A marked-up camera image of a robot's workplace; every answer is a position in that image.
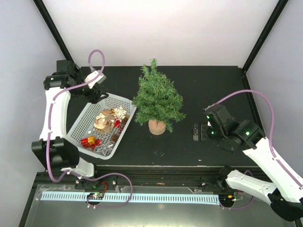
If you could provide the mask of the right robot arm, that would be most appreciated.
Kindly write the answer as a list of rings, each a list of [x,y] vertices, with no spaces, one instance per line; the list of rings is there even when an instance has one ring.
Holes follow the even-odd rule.
[[[207,123],[194,123],[194,141],[214,141],[231,153],[243,152],[268,176],[270,182],[225,166],[214,184],[250,194],[267,203],[286,221],[303,216],[303,179],[275,151],[264,131],[250,120],[238,122],[223,105],[213,105],[204,111]]]

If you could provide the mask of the white plastic basket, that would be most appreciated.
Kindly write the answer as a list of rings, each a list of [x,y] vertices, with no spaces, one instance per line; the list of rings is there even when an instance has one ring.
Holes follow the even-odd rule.
[[[132,100],[109,94],[96,104],[86,104],[66,139],[79,152],[108,160],[117,150],[135,111]]]

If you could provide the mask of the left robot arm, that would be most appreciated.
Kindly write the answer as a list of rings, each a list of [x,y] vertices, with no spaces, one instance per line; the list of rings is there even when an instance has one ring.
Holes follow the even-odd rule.
[[[45,120],[39,140],[32,142],[31,149],[53,182],[60,179],[55,179],[51,171],[59,169],[65,174],[85,177],[91,189],[101,185],[102,178],[94,172],[94,165],[80,158],[77,146],[67,140],[66,121],[72,97],[82,96],[91,104],[108,97],[100,86],[105,79],[99,70],[83,76],[76,64],[68,60],[57,61],[57,71],[45,78]]]

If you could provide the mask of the small green christmas tree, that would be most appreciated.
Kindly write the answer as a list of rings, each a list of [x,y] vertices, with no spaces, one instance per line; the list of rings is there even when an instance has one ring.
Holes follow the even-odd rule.
[[[151,59],[149,66],[143,65],[141,71],[139,89],[132,100],[132,105],[137,108],[135,122],[141,126],[150,120],[162,122],[172,133],[172,122],[180,122],[186,117],[186,114],[181,112],[183,97],[174,87],[174,81],[158,71],[155,58]]]

